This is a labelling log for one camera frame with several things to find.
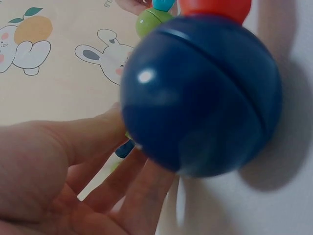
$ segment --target human hand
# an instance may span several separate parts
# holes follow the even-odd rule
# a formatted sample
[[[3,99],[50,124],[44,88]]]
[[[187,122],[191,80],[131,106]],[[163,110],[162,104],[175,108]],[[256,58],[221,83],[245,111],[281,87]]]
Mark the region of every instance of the human hand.
[[[118,106],[95,118],[0,127],[1,234],[153,235],[174,175],[137,149],[77,198],[125,132]]]
[[[142,11],[149,8],[152,0],[115,0],[116,3],[125,11],[139,15]]]

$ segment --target dark blue plastic ball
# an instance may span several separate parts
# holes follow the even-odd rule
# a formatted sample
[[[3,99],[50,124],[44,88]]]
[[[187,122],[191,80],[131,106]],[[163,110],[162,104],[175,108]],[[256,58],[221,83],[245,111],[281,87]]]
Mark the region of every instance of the dark blue plastic ball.
[[[142,40],[122,77],[122,114],[146,155],[180,175],[240,168],[281,113],[275,61],[251,32],[219,16],[177,17]]]

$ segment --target rabbit ear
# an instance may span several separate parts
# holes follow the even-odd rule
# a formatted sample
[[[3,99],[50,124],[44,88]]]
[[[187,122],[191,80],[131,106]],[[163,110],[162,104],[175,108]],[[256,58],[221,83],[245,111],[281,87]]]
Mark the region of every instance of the rabbit ear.
[[[78,46],[75,49],[75,54],[81,60],[97,65],[100,64],[100,58],[103,56],[97,49],[87,45]]]
[[[107,44],[108,46],[118,45],[119,42],[116,39],[117,34],[109,29],[101,29],[98,31],[98,37],[102,42]]]

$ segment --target orange toy piece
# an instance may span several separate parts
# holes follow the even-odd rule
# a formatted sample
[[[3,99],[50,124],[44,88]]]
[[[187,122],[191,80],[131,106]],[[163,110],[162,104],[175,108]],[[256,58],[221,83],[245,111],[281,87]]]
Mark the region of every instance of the orange toy piece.
[[[211,13],[223,15],[242,24],[251,9],[252,0],[179,0],[183,15]]]

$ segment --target cartoon rabbit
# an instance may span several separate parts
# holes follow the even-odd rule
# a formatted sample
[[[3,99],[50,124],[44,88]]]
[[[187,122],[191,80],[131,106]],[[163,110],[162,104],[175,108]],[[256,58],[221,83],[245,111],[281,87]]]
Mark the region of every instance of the cartoon rabbit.
[[[37,75],[39,66],[46,60],[51,50],[48,41],[32,43],[15,42],[17,26],[9,25],[0,29],[0,73],[9,69],[11,64],[24,70],[29,76]]]
[[[91,46],[80,45],[75,49],[75,54],[85,62],[100,65],[104,75],[111,82],[119,85],[124,69],[123,67],[133,48],[128,45],[120,44],[117,40],[117,34],[112,30],[99,30],[98,38],[107,45],[103,52]]]

